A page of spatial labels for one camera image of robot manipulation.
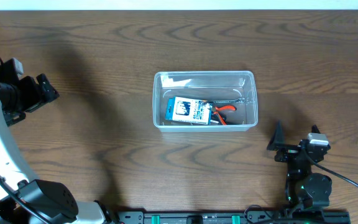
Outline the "silver ring wrench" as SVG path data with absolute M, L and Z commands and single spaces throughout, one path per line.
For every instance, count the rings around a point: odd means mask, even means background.
M 234 104 L 234 103 L 245 103 L 246 99 L 242 97 L 234 100 L 211 100 L 206 102 L 211 104 Z

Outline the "red handled pliers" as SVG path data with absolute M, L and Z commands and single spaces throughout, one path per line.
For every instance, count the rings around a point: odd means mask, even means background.
M 237 108 L 235 106 L 233 106 L 233 105 L 225 105 L 225 106 L 221 106 L 221 107 L 213 106 L 212 107 L 212 114 L 214 112 L 218 112 L 218 113 L 221 114 L 222 111 L 236 111 L 236 110 L 237 110 Z

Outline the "clear plastic storage container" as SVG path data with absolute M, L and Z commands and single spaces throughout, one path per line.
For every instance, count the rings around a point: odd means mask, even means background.
M 237 125 L 191 124 L 165 119 L 167 103 L 175 96 L 203 101 L 234 100 L 244 97 L 245 103 L 233 105 L 236 111 L 222 111 L 226 122 Z M 158 72 L 154 78 L 153 121 L 161 132 L 229 132 L 247 131 L 258 123 L 257 90 L 250 71 Z

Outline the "blue white cardboard box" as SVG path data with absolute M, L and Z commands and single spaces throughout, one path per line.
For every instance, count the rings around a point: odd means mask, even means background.
M 211 104 L 192 98 L 175 96 L 167 103 L 165 119 L 191 124 L 210 124 Z

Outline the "yellow black screwdriver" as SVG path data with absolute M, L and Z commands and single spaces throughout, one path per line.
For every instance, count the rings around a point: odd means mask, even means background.
M 221 121 L 226 121 L 226 116 L 224 114 L 220 114 L 218 112 L 214 112 L 211 115 L 211 121 L 216 121 L 216 122 L 221 122 Z

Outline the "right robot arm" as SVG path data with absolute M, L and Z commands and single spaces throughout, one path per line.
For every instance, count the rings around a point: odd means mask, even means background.
M 311 211 L 320 211 L 329 205 L 332 191 L 330 177 L 312 172 L 311 167 L 321 162 L 331 146 L 326 135 L 312 126 L 307 138 L 297 145 L 287 144 L 280 122 L 270 139 L 267 150 L 275 151 L 274 160 L 287 164 L 285 197 L 289 203 L 283 216 L 305 218 Z

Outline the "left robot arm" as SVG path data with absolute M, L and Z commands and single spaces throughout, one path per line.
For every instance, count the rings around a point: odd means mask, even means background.
M 0 60 L 0 223 L 118 223 L 98 201 L 78 202 L 59 182 L 39 179 L 9 130 L 58 91 L 44 74 L 24 77 L 20 61 Z

